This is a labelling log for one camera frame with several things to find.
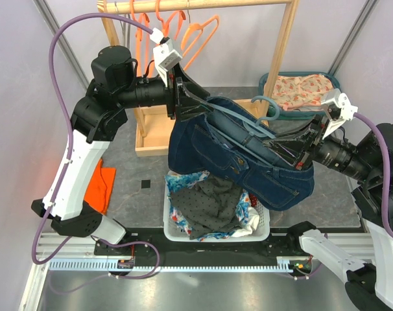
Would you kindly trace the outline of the dark denim garment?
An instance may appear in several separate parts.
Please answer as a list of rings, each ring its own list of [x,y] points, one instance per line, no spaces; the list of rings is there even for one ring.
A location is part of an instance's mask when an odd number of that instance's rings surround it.
[[[168,151],[179,174],[207,170],[254,194],[267,208],[284,211],[312,195],[314,168],[296,170],[248,134],[243,122],[218,110],[176,120]]]

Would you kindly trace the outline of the blue-grey hanger of denim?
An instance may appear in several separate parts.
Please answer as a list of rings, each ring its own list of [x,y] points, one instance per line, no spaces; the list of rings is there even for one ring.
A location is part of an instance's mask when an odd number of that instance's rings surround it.
[[[229,149],[251,157],[264,165],[286,167],[287,164],[263,141],[275,138],[275,133],[236,102],[225,97],[209,97],[207,102],[213,111],[206,115],[210,130]]]

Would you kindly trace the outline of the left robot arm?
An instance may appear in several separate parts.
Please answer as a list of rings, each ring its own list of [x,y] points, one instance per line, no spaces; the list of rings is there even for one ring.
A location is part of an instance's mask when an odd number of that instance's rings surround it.
[[[117,221],[94,210],[84,199],[93,172],[118,129],[127,122],[130,108],[164,105],[171,119],[183,121],[208,110],[209,93],[190,79],[180,65],[181,54],[166,41],[153,49],[156,78],[137,77],[137,62],[128,48],[111,46],[91,63],[93,80],[71,115],[72,143],[47,195],[34,200],[31,209],[51,220],[62,236],[94,236],[124,255],[131,248],[127,230]]]

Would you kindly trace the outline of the white blouse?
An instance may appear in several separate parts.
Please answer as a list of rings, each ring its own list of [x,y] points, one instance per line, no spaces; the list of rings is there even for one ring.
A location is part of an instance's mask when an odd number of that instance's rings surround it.
[[[251,235],[257,229],[259,221],[259,213],[253,207],[247,208],[244,218],[240,221],[241,228],[236,229],[231,237],[241,238]]]

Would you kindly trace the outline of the blue floral skirt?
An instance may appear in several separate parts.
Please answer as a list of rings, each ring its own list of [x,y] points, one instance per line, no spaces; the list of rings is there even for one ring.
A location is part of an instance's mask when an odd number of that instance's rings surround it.
[[[203,180],[207,178],[209,175],[214,176],[208,171],[201,171],[201,172],[196,172],[186,175],[171,173],[165,176],[165,183],[167,183],[169,192],[171,193],[172,190],[178,190],[183,186],[187,186],[187,185],[192,186],[197,181]],[[249,193],[243,189],[243,197],[241,199],[240,204],[238,205],[239,211],[245,214],[247,212],[247,208],[249,207],[251,207]]]

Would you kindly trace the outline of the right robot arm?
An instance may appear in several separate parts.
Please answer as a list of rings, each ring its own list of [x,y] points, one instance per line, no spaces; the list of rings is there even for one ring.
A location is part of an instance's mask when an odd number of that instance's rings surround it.
[[[359,310],[393,310],[393,124],[369,124],[359,144],[337,139],[344,117],[316,116],[267,139],[265,145],[297,170],[312,162],[354,179],[352,196],[370,232],[374,263],[356,259],[309,222],[287,231],[286,247],[306,253],[331,270]]]

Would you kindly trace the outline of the orange hanger of grey garment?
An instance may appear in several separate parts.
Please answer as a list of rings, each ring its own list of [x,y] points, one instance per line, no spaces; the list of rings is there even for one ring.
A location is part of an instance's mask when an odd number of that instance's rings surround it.
[[[204,40],[204,42],[199,45],[199,48],[194,53],[194,55],[192,55],[189,61],[185,64],[184,71],[187,71],[190,68],[190,66],[193,64],[196,58],[203,51],[204,47],[208,44],[208,42],[211,40],[213,35],[216,33],[220,25],[220,17],[219,15],[214,15],[210,17],[208,20],[206,20],[204,23],[189,24],[180,42],[182,56],[187,56],[191,52],[193,47],[200,41],[200,38],[204,34],[204,30],[213,23],[215,24],[214,28],[212,29],[208,37]]]

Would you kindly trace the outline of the red polka dot skirt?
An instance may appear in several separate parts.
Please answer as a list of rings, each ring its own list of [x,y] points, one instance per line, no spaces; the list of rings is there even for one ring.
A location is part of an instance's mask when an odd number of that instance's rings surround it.
[[[251,206],[252,207],[256,207],[257,204],[258,204],[258,198],[255,195],[250,193],[249,194],[249,199],[250,199]]]

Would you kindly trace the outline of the orange hanger of blouse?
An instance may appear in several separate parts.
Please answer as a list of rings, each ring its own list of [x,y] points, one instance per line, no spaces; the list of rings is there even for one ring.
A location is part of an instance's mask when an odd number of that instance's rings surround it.
[[[134,0],[130,0],[130,13],[132,16],[132,19],[134,21],[137,21],[140,24],[144,24],[144,26],[149,27],[150,26],[150,18],[146,13],[140,13],[139,19],[137,20],[135,17],[135,12],[134,12]],[[142,60],[142,52],[141,52],[141,43],[144,39],[144,34],[143,30],[141,28],[137,28],[135,38],[136,38],[136,60],[137,60],[137,76],[144,76],[144,77],[149,77],[150,73],[150,65],[151,63],[148,62],[149,60],[149,46],[150,46],[150,37],[148,36],[145,40],[145,59]]]

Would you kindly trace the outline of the grey dotted garment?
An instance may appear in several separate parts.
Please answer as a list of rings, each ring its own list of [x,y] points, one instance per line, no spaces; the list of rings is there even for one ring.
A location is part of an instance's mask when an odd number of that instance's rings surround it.
[[[229,238],[242,228],[244,214],[238,208],[242,197],[240,186],[209,175],[171,191],[169,216],[191,240]]]

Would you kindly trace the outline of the orange hanger of floral skirt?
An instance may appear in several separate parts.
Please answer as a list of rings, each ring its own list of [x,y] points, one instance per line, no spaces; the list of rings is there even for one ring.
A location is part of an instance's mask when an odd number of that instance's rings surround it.
[[[164,20],[160,15],[160,3],[160,0],[156,0],[155,13],[156,18],[158,19],[158,21],[161,22],[161,31],[165,37],[168,37],[170,33],[171,23],[173,22],[173,19],[177,17],[177,27],[174,34],[174,39],[176,40],[180,34],[184,21],[187,19],[185,12],[182,10],[176,10],[168,17],[168,19]]]

